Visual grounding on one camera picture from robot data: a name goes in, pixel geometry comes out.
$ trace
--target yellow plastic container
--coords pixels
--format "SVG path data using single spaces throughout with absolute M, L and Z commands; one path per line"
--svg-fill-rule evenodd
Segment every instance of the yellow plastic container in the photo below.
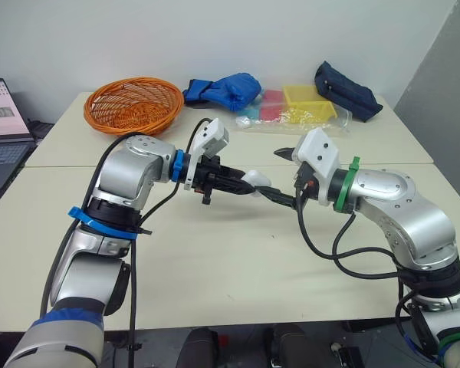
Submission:
M 314 85 L 283 86 L 289 123 L 325 123 L 337 117 L 332 102 L 323 98 Z

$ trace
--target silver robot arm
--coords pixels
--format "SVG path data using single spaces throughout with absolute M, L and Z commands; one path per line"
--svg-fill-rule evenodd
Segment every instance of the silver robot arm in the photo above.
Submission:
M 444 367 L 460 368 L 460 261 L 446 214 L 422 197 L 406 174 L 359 169 L 358 158 L 341 169 L 338 149 L 321 129 L 275 153 L 300 166 L 295 186 L 304 184 L 303 196 L 321 205 L 333 202 L 338 212 L 358 211 L 382 229 L 399 281 L 411 291 L 409 312 L 423 351 L 438 355 Z M 263 194 L 293 208 L 301 200 L 269 189 Z
M 204 194 L 205 204 L 209 204 L 213 189 L 250 194 L 256 183 L 270 184 L 255 172 L 246 174 L 221 166 L 216 153 L 227 143 L 227 130 L 214 119 L 194 136 L 190 153 L 135 135 L 109 154 L 88 206 L 69 212 L 78 223 L 55 269 L 49 293 L 52 309 L 32 324 L 6 367 L 100 365 L 103 316 L 123 303 L 130 265 L 121 258 L 128 254 L 138 233 L 145 232 L 140 228 L 140 211 L 153 184 L 169 180 L 185 183 L 185 189 Z

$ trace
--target black cable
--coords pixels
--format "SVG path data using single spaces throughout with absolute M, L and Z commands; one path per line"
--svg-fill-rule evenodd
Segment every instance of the black cable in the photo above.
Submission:
M 112 368 L 116 368 L 116 355 L 117 355 L 117 347 L 113 344 L 113 361 L 112 361 Z
M 192 134 L 189 138 L 186 147 L 186 153 L 189 153 L 189 149 L 191 148 L 192 141 L 194 140 L 194 136 L 198 132 L 198 129 L 203 123 L 211 123 L 212 120 L 209 118 L 201 119 L 195 126 Z M 154 205 L 138 222 L 138 227 L 141 225 L 160 207 L 166 204 L 173 196 L 176 195 L 177 190 L 179 189 L 179 183 L 176 183 L 174 189 L 171 193 Z M 136 327 L 136 241 L 131 241 L 131 309 L 130 309 L 130 331 L 128 333 L 128 367 L 133 368 L 135 362 L 135 351 L 138 349 L 135 343 L 135 327 Z
M 401 282 L 401 280 L 397 280 L 398 285 L 399 285 L 399 300 L 401 300 L 404 297 L 404 284 Z M 409 309 L 405 305 L 402 305 L 402 309 L 410 316 L 411 312 L 409 312 Z
M 200 126 L 203 124 L 203 123 L 211 123 L 212 120 L 209 119 L 208 117 L 205 117 L 204 119 L 201 119 L 195 126 L 194 130 L 192 131 L 192 134 L 191 134 L 191 137 L 189 138 L 189 142 L 187 143 L 187 147 L 186 147 L 186 153 L 189 153 L 189 149 L 191 148 L 191 145 L 192 145 L 192 140 L 194 140 L 194 136 L 196 135 L 196 133 L 198 133 L 198 129 L 200 128 Z M 154 205 L 145 215 L 143 215 L 143 217 L 140 219 L 140 224 L 139 226 L 141 226 L 147 218 L 149 218 L 151 215 L 153 215 L 153 213 L 159 209 L 160 207 L 162 207 L 163 205 L 165 205 L 173 196 L 176 195 L 177 191 L 179 190 L 179 182 L 176 183 L 176 186 L 174 186 L 174 189 L 173 191 L 171 191 L 171 193 L 165 197 L 164 199 L 162 199 L 160 202 L 158 202 L 156 205 Z
M 107 149 L 104 151 L 104 153 L 102 154 L 102 157 L 99 160 L 99 163 L 97 164 L 97 166 L 96 166 L 96 168 L 94 170 L 94 174 L 92 175 L 92 179 L 90 180 L 89 186 L 87 187 L 87 191 L 85 192 L 84 201 L 82 202 L 82 211 L 84 211 L 87 208 L 88 204 L 89 204 L 90 196 L 92 195 L 92 192 L 94 190 L 95 183 L 97 182 L 97 179 L 99 177 L 100 170 L 102 169 L 102 166 L 104 165 L 104 162 L 106 161 L 107 156 L 109 156 L 109 153 L 121 141 L 125 140 L 126 138 L 129 138 L 130 136 L 136 136 L 136 135 L 139 135 L 139 134 L 143 134 L 143 133 L 132 132 L 132 133 L 128 133 L 128 134 L 125 134 L 123 136 L 120 136 L 120 137 L 116 138 L 116 140 L 114 140 L 114 142 L 112 142 L 107 147 Z M 56 270 L 57 270 L 58 265 L 60 263 L 61 256 L 63 255 L 63 252 L 64 252 L 65 248 L 67 247 L 68 240 L 70 239 L 71 234 L 73 233 L 73 231 L 77 227 L 78 222 L 79 221 L 75 219 L 71 223 L 71 225 L 68 228 L 67 232 L 65 233 L 63 239 L 61 240 L 61 243 L 60 243 L 60 246 L 58 247 L 56 255 L 54 256 L 53 263 L 51 264 L 51 267 L 50 267 L 49 272 L 48 272 L 48 277 L 46 278 L 46 282 L 45 282 L 44 288 L 43 288 L 43 295 L 42 295 L 42 298 L 41 298 L 41 309 L 39 310 L 39 317 L 43 317 L 46 314 L 46 311 L 48 309 L 48 298 L 49 298 L 49 294 L 51 293 L 51 286 L 53 285 L 54 274 L 56 274 Z
M 343 237 L 344 233 L 347 231 L 347 229 L 351 226 L 351 224 L 354 222 L 354 219 L 356 218 L 356 214 L 353 212 L 347 222 L 343 225 L 339 233 L 337 233 L 336 238 L 334 239 L 334 242 L 332 244 L 332 255 L 335 256 L 337 255 L 337 246 L 339 245 L 339 241 Z M 397 273 L 396 272 L 389 272 L 389 273 L 384 273 L 384 274 L 361 274 L 358 272 L 351 271 L 347 268 L 345 268 L 338 259 L 334 259 L 333 262 L 336 264 L 336 266 L 345 274 L 353 277 L 353 278 L 362 278 L 363 280 L 383 280 L 385 278 L 396 278 Z
M 131 308 L 130 331 L 128 335 L 128 367 L 135 364 L 135 326 L 136 326 L 136 240 L 131 241 Z
M 433 355 L 425 352 L 424 349 L 422 349 L 417 343 L 415 343 L 409 338 L 406 331 L 404 330 L 404 327 L 402 326 L 402 321 L 400 320 L 400 311 L 402 310 L 403 307 L 405 307 L 405 304 L 407 303 L 407 301 L 410 301 L 416 295 L 417 295 L 417 291 L 411 290 L 406 296 L 400 298 L 399 302 L 397 303 L 396 312 L 395 312 L 395 322 L 396 322 L 397 330 L 399 330 L 400 335 L 407 342 L 407 344 L 411 347 L 411 349 L 414 349 L 419 354 L 423 355 L 430 362 L 436 363 L 439 365 L 439 362 L 436 361 L 436 358 Z
M 339 253 L 336 255 L 327 255 L 323 253 L 322 251 L 318 250 L 314 243 L 311 241 L 310 237 L 308 236 L 307 233 L 307 228 L 305 228 L 304 224 L 304 208 L 303 208 L 303 202 L 301 200 L 301 189 L 297 188 L 295 192 L 295 198 L 296 198 L 296 206 L 297 206 L 297 214 L 298 214 L 298 225 L 300 226 L 300 231 L 301 234 L 304 237 L 305 242 L 308 245 L 308 248 L 311 249 L 313 253 L 318 255 L 321 258 L 329 259 L 329 260 L 334 260 L 334 259 L 340 259 L 340 258 L 345 258 L 345 257 L 350 257 L 351 255 L 358 255 L 359 253 L 365 253 L 369 251 L 376 251 L 379 253 L 383 253 L 385 255 L 388 255 L 389 257 L 393 258 L 393 253 L 391 251 L 388 251 L 384 248 L 378 248 L 378 247 L 364 247 L 364 248 L 358 248 L 358 249 L 353 249 L 352 251 L 345 251 L 344 253 Z

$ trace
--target green cable tie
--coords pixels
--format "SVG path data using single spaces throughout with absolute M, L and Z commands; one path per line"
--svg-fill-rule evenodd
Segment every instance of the green cable tie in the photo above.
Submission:
M 438 351 L 441 351 L 449 343 L 455 343 L 457 341 L 460 341 L 460 332 L 448 335 L 439 342 Z
M 354 176 L 357 171 L 360 169 L 360 158 L 355 156 L 353 162 L 350 164 L 350 169 L 346 174 L 346 177 L 343 181 L 343 186 L 340 189 L 339 196 L 337 201 L 334 203 L 334 211 L 342 212 L 344 210 L 344 205 L 346 203 L 347 193 L 350 191 L 351 186 L 353 185 Z

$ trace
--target white table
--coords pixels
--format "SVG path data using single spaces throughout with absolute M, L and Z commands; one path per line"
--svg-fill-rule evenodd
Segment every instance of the white table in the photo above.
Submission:
M 370 165 L 409 173 L 419 191 L 453 221 L 460 251 L 460 198 L 431 164 Z M 292 192 L 293 166 L 260 166 L 273 185 Z M 0 201 L 0 331 L 26 330 L 58 244 L 80 205 L 93 168 L 25 168 Z M 156 184 L 149 208 L 171 189 Z M 137 328 L 391 317 L 396 280 L 361 281 L 342 274 L 305 245 L 296 214 L 265 198 L 214 192 L 210 206 L 183 190 L 147 223 L 138 241 Z M 346 215 L 310 201 L 310 236 L 324 251 Z M 383 233 L 358 215 L 340 248 L 386 246 Z M 357 271 L 391 271 L 382 255 L 344 262 Z M 129 296 L 106 317 L 127 329 Z
M 36 149 L 26 166 L 95 166 L 113 136 L 97 132 L 84 120 L 84 102 L 88 92 L 78 95 L 48 138 Z M 417 142 L 382 97 L 377 97 L 383 110 L 368 123 L 352 121 L 350 133 L 333 137 L 340 150 L 342 163 L 351 163 L 354 156 L 361 163 L 432 163 L 432 158 Z M 160 139 L 185 149 L 192 129 L 203 117 L 219 117 L 230 130 L 230 144 L 221 151 L 227 166 L 293 165 L 273 152 L 293 147 L 300 136 L 246 133 L 238 131 L 235 115 L 225 110 L 184 107 L 169 130 Z

